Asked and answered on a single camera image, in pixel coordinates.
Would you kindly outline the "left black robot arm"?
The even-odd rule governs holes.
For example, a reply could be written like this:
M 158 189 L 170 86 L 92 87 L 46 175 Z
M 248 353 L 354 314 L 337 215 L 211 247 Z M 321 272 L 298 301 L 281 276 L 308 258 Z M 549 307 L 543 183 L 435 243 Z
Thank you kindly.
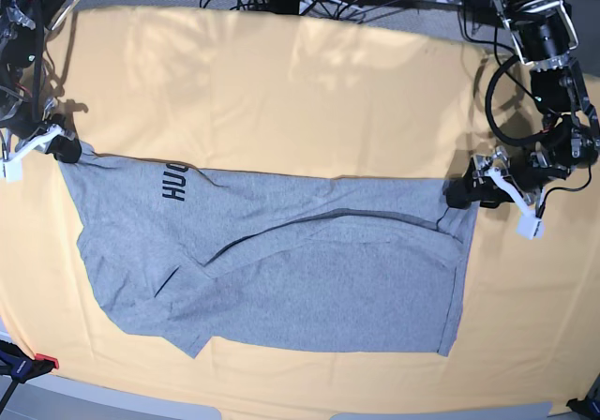
M 489 129 L 501 144 L 519 150 L 509 157 L 502 149 L 492 156 L 472 157 L 466 172 L 445 191 L 447 204 L 467 209 L 474 203 L 494 209 L 514 197 L 507 183 L 537 211 L 546 206 L 545 185 L 565 180 L 577 168 L 590 169 L 599 158 L 599 119 L 590 101 L 580 64 L 572 54 L 578 36 L 565 0 L 464 0 L 474 9 L 495 11 L 498 25 L 511 35 L 510 57 L 499 64 L 484 97 Z M 529 69 L 525 93 L 542 115 L 542 128 L 524 137 L 503 132 L 494 117 L 492 101 L 502 77 L 516 65 Z M 500 182 L 490 172 L 502 162 Z

